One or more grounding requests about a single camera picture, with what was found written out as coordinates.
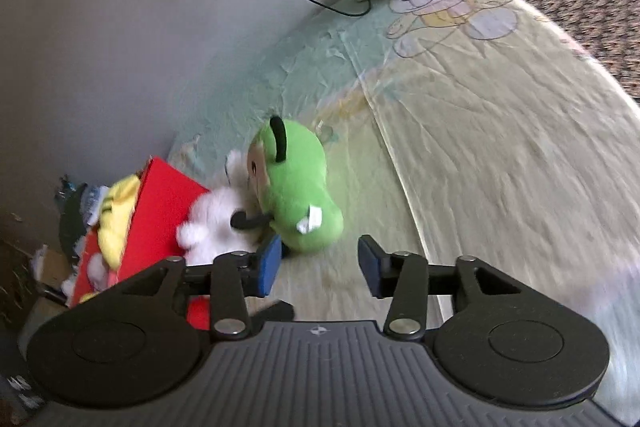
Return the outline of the dark green bag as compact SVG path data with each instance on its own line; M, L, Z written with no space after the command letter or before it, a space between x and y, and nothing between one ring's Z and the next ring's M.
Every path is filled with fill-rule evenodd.
M73 184L67 178L61 179L61 187L55 194L55 202L60 210L58 221L58 241L62 253L70 262L75 263L79 255L76 253L76 245L79 239L86 235L87 225L82 217L82 194L87 184Z

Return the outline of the green plush toy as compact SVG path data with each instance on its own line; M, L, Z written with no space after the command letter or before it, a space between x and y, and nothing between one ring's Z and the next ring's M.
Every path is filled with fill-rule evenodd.
M314 132L271 116L250 142L246 167L259 209L233 213L232 228L268 227L301 254L322 251L340 238L343 213L329 193L326 153Z

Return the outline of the red cardboard box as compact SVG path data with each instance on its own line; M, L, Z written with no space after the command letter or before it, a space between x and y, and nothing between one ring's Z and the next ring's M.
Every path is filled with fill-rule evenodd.
M178 225L189 217L191 205L202 194L204 186L172 168L160 158L152 158L141 178L137 206L132 213L131 225L122 263L108 274L108 286L113 286L134 274L148 269L156 262L171 256L183 256L184 250L176 241ZM80 256L79 273L70 307L80 303L93 292L86 264L99 254L98 229L86 235L84 251ZM195 297L188 304L186 319L196 329L209 329L209 299Z

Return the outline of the yellow tiger plush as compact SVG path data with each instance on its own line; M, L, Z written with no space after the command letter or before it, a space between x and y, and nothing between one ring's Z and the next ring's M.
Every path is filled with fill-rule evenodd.
M105 291L117 280L141 179L130 174L112 185L102 199L98 221L86 235L80 256L73 305Z

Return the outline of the white bunny plush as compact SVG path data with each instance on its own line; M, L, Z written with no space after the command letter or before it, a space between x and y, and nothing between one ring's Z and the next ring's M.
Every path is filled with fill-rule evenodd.
M188 219L177 228L176 241L187 265L209 265L233 251L256 251L262 229L239 231L231 226L233 213L240 210L254 215L259 205L250 187L246 155L232 150L224 170L213 177L209 191L194 200Z

